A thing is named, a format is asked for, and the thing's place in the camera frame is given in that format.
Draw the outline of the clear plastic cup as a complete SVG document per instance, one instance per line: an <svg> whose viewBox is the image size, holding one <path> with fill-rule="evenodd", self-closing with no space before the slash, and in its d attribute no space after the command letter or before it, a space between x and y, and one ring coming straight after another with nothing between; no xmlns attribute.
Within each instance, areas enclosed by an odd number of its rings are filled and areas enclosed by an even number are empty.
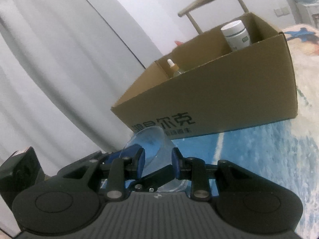
<svg viewBox="0 0 319 239"><path fill-rule="evenodd" d="M121 152L130 153L143 149L146 154L146 162L142 176L146 176L171 164L171 151L174 147L174 143L167 137L163 129L153 126L136 133ZM187 181L174 178L155 192L181 192L185 190L186 186Z"/></svg>

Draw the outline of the green dropper bottle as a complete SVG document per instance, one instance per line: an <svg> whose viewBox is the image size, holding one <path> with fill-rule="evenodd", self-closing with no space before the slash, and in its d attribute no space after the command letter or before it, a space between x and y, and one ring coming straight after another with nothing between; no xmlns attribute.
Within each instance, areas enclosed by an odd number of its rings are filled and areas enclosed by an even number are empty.
<svg viewBox="0 0 319 239"><path fill-rule="evenodd" d="M180 76L185 73L177 64L175 64L171 59L167 59L167 63L170 66L170 69L173 71L173 77Z"/></svg>

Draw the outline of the white supplement bottle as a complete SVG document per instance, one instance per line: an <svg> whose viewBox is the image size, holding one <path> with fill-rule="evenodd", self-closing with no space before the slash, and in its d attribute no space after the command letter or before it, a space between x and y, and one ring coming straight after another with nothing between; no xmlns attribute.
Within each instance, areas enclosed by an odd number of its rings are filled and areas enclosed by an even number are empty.
<svg viewBox="0 0 319 239"><path fill-rule="evenodd" d="M221 31L232 51L247 48L252 44L250 35L241 20L232 21L222 26Z"/></svg>

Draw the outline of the brown cardboard box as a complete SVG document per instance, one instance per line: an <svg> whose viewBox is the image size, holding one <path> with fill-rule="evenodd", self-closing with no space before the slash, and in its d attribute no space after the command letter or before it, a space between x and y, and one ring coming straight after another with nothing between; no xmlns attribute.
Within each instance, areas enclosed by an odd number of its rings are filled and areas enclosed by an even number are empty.
<svg viewBox="0 0 319 239"><path fill-rule="evenodd" d="M112 107L133 132L159 126L171 139L265 125L297 116L286 37L257 15L241 16L252 44L232 51L220 27L153 62ZM184 74L173 77L167 59Z"/></svg>

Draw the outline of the red plastic bag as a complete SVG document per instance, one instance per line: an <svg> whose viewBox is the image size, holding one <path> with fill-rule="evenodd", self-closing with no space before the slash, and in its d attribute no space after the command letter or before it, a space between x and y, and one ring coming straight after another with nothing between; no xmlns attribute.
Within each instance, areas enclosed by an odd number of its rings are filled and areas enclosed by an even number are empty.
<svg viewBox="0 0 319 239"><path fill-rule="evenodd" d="M175 41L175 44L177 45L177 46L180 46L180 45L182 45L182 44L184 44L183 42L180 42L180 41L178 41L178 40L176 40Z"/></svg>

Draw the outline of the white curtain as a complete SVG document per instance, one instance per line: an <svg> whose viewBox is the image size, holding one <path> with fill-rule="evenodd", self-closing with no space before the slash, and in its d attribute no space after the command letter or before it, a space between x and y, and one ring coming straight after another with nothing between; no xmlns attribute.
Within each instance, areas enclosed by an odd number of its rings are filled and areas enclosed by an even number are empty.
<svg viewBox="0 0 319 239"><path fill-rule="evenodd" d="M1 160L32 146L54 174L122 149L111 107L160 56L116 0L1 0Z"/></svg>

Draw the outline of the white water dispenser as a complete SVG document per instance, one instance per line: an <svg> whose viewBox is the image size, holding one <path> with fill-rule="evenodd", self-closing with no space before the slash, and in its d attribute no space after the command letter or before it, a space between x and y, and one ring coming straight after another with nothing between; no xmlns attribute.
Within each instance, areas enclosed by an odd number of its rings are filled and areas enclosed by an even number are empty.
<svg viewBox="0 0 319 239"><path fill-rule="evenodd" d="M296 2L301 22L318 29L318 1L314 3Z"/></svg>

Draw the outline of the white wall socket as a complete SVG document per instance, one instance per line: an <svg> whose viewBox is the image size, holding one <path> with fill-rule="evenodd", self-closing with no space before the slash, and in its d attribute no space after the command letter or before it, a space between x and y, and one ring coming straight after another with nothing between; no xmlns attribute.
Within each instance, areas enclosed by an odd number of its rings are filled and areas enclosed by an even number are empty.
<svg viewBox="0 0 319 239"><path fill-rule="evenodd" d="M274 13L277 17L287 16L290 14L290 10L288 7L281 7L274 9Z"/></svg>

